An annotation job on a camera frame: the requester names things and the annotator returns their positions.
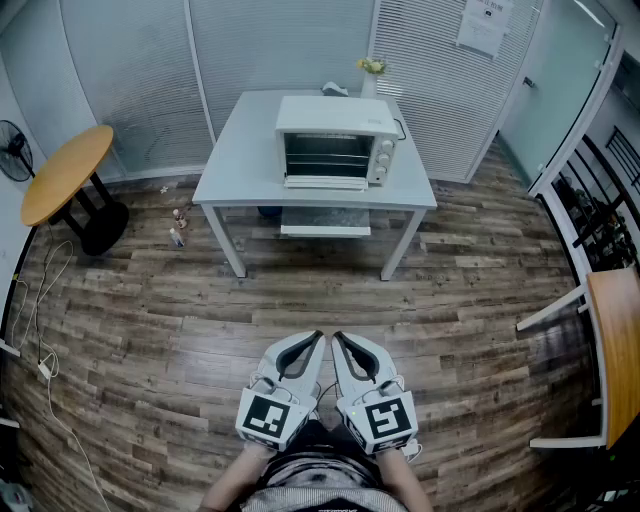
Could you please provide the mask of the black standing fan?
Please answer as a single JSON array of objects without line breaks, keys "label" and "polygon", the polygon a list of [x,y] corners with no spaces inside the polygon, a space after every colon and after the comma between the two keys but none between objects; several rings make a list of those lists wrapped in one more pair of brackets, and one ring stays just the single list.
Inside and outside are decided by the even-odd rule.
[{"label": "black standing fan", "polygon": [[25,182],[35,177],[27,138],[9,120],[0,120],[0,171],[15,182]]}]

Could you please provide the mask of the person's right forearm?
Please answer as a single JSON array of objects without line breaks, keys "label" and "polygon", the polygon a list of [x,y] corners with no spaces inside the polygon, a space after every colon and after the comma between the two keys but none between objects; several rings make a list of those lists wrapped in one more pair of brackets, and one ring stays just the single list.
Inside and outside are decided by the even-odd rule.
[{"label": "person's right forearm", "polygon": [[401,450],[390,449],[377,453],[376,462],[384,486],[409,512],[434,512]]}]

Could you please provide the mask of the white paper notice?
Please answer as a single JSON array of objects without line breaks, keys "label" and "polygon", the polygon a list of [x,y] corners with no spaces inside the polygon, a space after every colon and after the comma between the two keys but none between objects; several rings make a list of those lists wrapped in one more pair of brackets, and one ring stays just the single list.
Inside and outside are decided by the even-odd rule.
[{"label": "white paper notice", "polygon": [[509,32],[513,6],[512,0],[466,0],[455,44],[495,60]]}]

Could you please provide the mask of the wooden desk with white frame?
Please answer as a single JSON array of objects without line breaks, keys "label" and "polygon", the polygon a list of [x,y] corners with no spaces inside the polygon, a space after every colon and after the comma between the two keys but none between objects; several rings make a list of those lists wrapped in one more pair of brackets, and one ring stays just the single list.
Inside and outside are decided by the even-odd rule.
[{"label": "wooden desk with white frame", "polygon": [[533,438],[532,449],[612,448],[640,414],[640,276],[631,267],[591,272],[586,281],[516,325],[528,329],[585,299],[594,332],[601,390],[595,436]]}]

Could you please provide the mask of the white toaster oven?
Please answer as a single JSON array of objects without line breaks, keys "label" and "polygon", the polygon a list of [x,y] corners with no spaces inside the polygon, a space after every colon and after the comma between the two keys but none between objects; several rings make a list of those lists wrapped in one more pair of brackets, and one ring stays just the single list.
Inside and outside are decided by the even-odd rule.
[{"label": "white toaster oven", "polygon": [[[399,132],[386,102],[378,99],[294,95],[282,98],[275,124],[278,154],[287,175],[366,178],[386,183]],[[385,140],[395,143],[387,176],[374,177]]]}]

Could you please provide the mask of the round wooden table black base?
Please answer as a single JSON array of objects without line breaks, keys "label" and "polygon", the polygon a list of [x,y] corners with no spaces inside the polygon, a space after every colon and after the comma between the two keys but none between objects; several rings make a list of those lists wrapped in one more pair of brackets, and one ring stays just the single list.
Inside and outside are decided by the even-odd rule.
[{"label": "round wooden table black base", "polygon": [[61,146],[32,179],[22,201],[21,222],[36,227],[58,216],[79,237],[85,254],[108,251],[129,220],[128,208],[111,196],[97,174],[113,138],[110,126],[98,125]]}]

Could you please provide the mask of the person's black trousers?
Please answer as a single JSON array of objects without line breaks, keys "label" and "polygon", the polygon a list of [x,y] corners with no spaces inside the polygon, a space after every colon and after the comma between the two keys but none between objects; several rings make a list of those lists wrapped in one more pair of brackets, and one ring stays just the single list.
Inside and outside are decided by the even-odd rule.
[{"label": "person's black trousers", "polygon": [[319,420],[309,420],[283,454],[294,455],[303,452],[342,456],[349,462],[359,464],[373,480],[381,481],[377,463],[365,454],[350,430],[342,424],[333,430],[327,430]]}]

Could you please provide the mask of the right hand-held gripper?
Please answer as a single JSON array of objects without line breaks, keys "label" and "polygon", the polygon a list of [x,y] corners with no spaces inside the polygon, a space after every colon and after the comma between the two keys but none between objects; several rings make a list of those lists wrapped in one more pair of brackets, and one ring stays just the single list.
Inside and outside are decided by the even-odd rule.
[{"label": "right hand-held gripper", "polygon": [[366,455],[406,446],[418,422],[412,393],[404,389],[389,352],[359,335],[337,331],[331,350],[343,424]]}]

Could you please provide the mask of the person's left forearm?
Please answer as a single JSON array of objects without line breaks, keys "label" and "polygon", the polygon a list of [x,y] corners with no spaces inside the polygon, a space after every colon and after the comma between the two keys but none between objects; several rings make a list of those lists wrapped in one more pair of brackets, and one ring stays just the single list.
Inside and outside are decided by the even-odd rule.
[{"label": "person's left forearm", "polygon": [[276,451],[246,442],[243,450],[205,493],[197,512],[226,512],[260,479]]}]

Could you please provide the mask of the pile of printed packets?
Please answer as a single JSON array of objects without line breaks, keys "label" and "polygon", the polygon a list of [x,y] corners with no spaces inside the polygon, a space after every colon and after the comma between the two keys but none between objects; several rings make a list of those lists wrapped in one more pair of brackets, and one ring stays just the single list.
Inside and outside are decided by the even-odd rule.
[{"label": "pile of printed packets", "polygon": [[11,512],[32,512],[31,494],[18,483],[0,478],[0,499]]}]

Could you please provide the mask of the black metal rack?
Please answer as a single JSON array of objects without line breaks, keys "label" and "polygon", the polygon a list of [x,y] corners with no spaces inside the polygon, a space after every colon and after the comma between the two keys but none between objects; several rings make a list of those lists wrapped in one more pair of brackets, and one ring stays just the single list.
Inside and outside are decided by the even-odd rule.
[{"label": "black metal rack", "polygon": [[552,187],[576,232],[571,246],[585,251],[592,270],[640,272],[640,154],[619,129],[607,147],[616,166],[584,135]]}]

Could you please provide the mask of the white rectangular table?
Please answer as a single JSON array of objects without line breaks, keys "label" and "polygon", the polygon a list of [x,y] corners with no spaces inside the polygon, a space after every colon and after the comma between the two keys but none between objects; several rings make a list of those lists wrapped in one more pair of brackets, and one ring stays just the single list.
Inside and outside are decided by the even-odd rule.
[{"label": "white rectangular table", "polygon": [[286,90],[241,94],[206,163],[193,196],[202,207],[212,231],[235,275],[246,268],[228,232],[221,209],[243,206],[344,207],[395,210],[406,213],[403,231],[380,274],[392,277],[429,210],[437,202],[406,121],[394,98],[386,96],[392,115],[404,128],[395,149],[391,175],[381,187],[366,191],[288,189],[276,149],[275,124]]}]

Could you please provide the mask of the person's grey patterned top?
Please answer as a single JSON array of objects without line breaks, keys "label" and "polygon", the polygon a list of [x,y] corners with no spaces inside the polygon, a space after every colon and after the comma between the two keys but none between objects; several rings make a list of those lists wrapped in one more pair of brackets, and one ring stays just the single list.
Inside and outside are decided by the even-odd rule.
[{"label": "person's grey patterned top", "polygon": [[408,512],[369,459],[306,451],[273,458],[234,512]]}]

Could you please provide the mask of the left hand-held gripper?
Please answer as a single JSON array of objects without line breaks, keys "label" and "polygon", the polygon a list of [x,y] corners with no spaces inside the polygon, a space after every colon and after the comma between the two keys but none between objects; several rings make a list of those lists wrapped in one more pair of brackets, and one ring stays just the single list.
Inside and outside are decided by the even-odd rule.
[{"label": "left hand-held gripper", "polygon": [[326,338],[319,330],[293,334],[264,353],[258,371],[282,373],[282,382],[253,372],[242,391],[235,428],[244,440],[285,451],[311,419]]}]

